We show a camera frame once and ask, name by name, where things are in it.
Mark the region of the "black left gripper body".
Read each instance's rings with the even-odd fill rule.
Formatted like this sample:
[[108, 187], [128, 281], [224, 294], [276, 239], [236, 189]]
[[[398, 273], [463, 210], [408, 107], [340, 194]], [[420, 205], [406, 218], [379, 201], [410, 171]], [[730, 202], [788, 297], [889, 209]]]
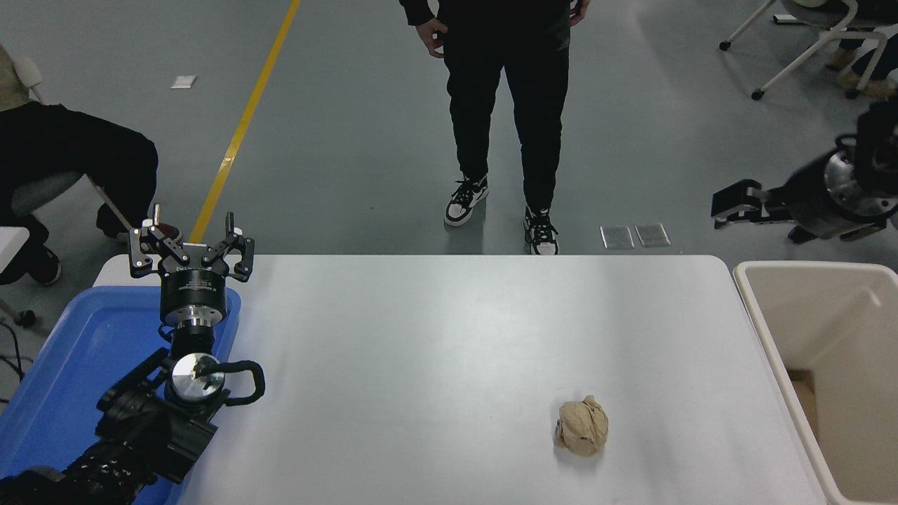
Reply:
[[205, 244], [183, 244], [161, 259], [161, 322], [218, 324], [227, 316], [225, 279], [230, 267]]

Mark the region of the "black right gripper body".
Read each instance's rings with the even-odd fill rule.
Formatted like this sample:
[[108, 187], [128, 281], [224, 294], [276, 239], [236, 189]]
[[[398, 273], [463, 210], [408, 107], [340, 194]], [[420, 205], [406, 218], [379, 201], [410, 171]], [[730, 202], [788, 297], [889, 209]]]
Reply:
[[789, 176], [779, 187], [790, 210], [790, 220], [795, 223], [789, 238], [833, 238], [833, 202], [826, 188], [824, 172], [831, 157], [828, 151]]

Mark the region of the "standing person's right hand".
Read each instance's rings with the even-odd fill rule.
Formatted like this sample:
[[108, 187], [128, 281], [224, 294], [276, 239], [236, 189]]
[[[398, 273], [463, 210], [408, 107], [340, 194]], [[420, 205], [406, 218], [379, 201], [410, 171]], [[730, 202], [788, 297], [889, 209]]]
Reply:
[[434, 17], [421, 25], [416, 25], [415, 29], [429, 55], [442, 60], [445, 57], [445, 36], [449, 32], [448, 26]]

